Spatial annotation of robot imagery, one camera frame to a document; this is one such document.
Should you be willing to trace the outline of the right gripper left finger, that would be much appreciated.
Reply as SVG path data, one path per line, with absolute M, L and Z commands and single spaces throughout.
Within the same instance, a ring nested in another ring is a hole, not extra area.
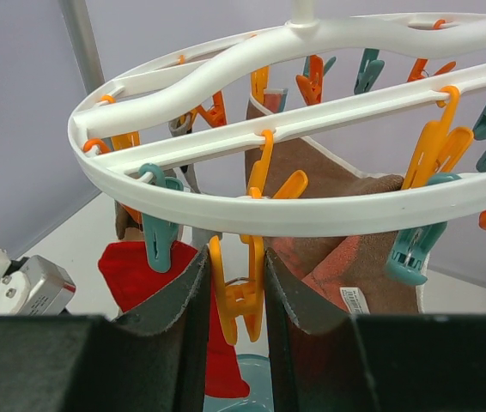
M 0 317 L 0 411 L 199 411 L 209 255 L 120 318 Z

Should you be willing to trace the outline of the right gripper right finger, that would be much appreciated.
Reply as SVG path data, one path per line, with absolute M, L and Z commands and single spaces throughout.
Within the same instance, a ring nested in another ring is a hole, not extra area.
M 486 411 L 486 315 L 349 314 L 264 259 L 278 411 Z

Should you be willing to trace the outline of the yellow clothes peg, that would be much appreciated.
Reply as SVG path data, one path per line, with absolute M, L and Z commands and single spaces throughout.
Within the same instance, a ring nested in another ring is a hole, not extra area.
M 260 338 L 264 311 L 264 242 L 260 236 L 249 236 L 249 272 L 242 283 L 225 282 L 221 241 L 209 242 L 212 286 L 222 333 L 228 345 L 238 340 L 236 319 L 242 317 L 251 342 Z

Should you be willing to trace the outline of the white round clip hanger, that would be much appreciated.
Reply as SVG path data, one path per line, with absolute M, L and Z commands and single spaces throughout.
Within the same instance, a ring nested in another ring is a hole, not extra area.
M 265 236 L 272 213 L 295 208 L 292 195 L 260 195 L 274 148 L 274 129 L 258 120 L 93 154 L 105 137 L 145 130 L 195 109 L 255 70 L 317 53 L 376 48 L 411 58 L 441 59 L 486 49 L 486 15 L 400 13 L 321 20 L 313 3 L 296 1 L 293 18 L 279 27 L 240 33 L 152 60 L 96 89 L 70 115 L 68 138 L 89 180 L 119 202 L 147 215 L 218 232 Z M 382 88 L 292 111 L 309 133 L 358 124 L 431 103 L 445 107 L 429 127 L 433 147 L 443 143 L 460 97 L 486 89 L 486 64 Z M 263 157 L 246 197 L 214 197 L 164 188 L 145 164 L 171 168 L 261 148 Z M 395 191 L 376 207 L 394 230 L 450 221 L 486 210 L 486 173 Z

